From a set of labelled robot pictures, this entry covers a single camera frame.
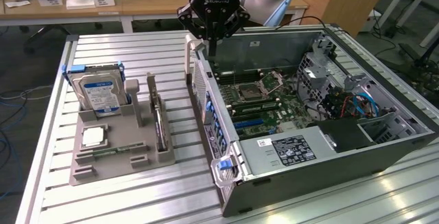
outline robotic arm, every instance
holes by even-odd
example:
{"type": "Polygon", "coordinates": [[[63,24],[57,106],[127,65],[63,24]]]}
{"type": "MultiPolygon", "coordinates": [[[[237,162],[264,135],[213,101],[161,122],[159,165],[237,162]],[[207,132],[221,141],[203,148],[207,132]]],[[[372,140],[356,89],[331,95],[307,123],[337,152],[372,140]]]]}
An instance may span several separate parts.
{"type": "Polygon", "coordinates": [[[208,45],[208,55],[215,56],[217,42],[229,38],[247,20],[276,26],[289,2],[291,0],[189,0],[187,6],[177,9],[177,18],[193,36],[208,45]],[[192,20],[192,13],[197,15],[200,23],[192,20]]]}

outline motherboard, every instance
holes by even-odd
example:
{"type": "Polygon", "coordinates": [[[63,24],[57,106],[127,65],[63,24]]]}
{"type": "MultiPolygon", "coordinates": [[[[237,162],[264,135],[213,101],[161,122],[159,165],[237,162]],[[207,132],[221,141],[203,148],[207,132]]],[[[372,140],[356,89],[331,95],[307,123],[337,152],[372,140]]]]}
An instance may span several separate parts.
{"type": "Polygon", "coordinates": [[[217,75],[225,106],[240,140],[303,129],[312,117],[291,75],[279,70],[217,75]]]}

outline aluminum extrusion table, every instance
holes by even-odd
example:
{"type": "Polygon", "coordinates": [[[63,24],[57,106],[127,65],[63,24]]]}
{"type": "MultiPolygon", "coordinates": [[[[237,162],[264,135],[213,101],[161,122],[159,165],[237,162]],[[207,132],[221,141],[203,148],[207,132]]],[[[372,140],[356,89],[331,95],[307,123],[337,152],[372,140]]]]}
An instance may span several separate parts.
{"type": "MultiPolygon", "coordinates": [[[[85,35],[65,43],[61,65],[123,61],[127,78],[140,81],[140,99],[148,98],[143,75],[147,71],[156,74],[177,163],[68,185],[79,103],[59,71],[16,223],[438,223],[436,141],[376,175],[223,218],[184,83],[185,34],[85,35]]],[[[341,38],[409,100],[421,105],[420,95],[393,81],[396,76],[364,48],[345,34],[341,38]]],[[[341,51],[336,54],[351,73],[361,72],[341,51]]],[[[439,123],[436,108],[420,109],[439,123]]]]}

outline blue cable on floor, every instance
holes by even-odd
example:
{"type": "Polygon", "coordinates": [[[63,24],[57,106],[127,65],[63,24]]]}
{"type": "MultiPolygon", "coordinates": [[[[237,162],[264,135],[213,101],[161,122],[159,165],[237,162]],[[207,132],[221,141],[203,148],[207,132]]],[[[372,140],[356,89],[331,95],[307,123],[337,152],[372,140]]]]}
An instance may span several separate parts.
{"type": "MultiPolygon", "coordinates": [[[[4,102],[0,102],[0,104],[4,105],[4,106],[19,107],[19,108],[23,109],[20,118],[12,124],[9,124],[8,126],[5,126],[4,128],[0,129],[0,131],[4,132],[5,130],[11,129],[23,120],[23,118],[27,115],[27,107],[24,107],[23,105],[8,104],[8,103],[4,103],[4,102]]],[[[13,156],[15,161],[17,163],[17,169],[19,169],[17,182],[13,185],[13,187],[11,187],[11,189],[0,196],[0,200],[1,200],[21,185],[21,183],[23,183],[23,169],[21,169],[21,162],[20,162],[20,159],[19,159],[19,155],[17,155],[15,147],[11,144],[11,142],[8,141],[7,137],[5,137],[5,139],[0,139],[0,142],[5,145],[5,147],[9,147],[12,156],[13,156]]]]}

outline gray 3d-printed holder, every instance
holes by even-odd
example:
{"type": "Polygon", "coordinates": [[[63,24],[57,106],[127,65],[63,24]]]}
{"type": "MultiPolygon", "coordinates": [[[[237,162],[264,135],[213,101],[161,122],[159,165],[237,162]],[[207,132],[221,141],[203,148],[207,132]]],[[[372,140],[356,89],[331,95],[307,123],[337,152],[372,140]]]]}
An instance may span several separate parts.
{"type": "Polygon", "coordinates": [[[175,164],[164,102],[156,93],[155,76],[148,74],[149,101],[137,101],[139,81],[125,80],[125,92],[131,104],[120,106],[120,115],[97,118],[93,110],[80,111],[75,135],[75,147],[69,172],[69,185],[80,185],[129,173],[175,164]],[[157,149],[156,119],[153,108],[161,111],[163,136],[167,150],[157,149]],[[104,130],[99,145],[83,146],[85,129],[104,130]]]}

